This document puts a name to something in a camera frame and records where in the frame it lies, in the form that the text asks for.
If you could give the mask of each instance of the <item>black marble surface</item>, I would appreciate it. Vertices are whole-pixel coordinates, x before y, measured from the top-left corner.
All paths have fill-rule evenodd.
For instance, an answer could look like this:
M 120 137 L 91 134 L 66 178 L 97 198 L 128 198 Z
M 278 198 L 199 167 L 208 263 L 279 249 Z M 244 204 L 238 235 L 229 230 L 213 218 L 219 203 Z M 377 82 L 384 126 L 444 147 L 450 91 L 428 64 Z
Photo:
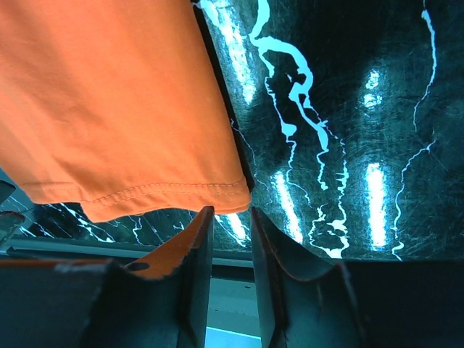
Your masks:
M 461 0 L 202 0 L 255 188 L 253 205 L 323 257 L 464 257 Z M 34 206 L 29 236 L 158 245 L 193 213 L 90 224 Z M 249 213 L 215 249 L 249 252 Z

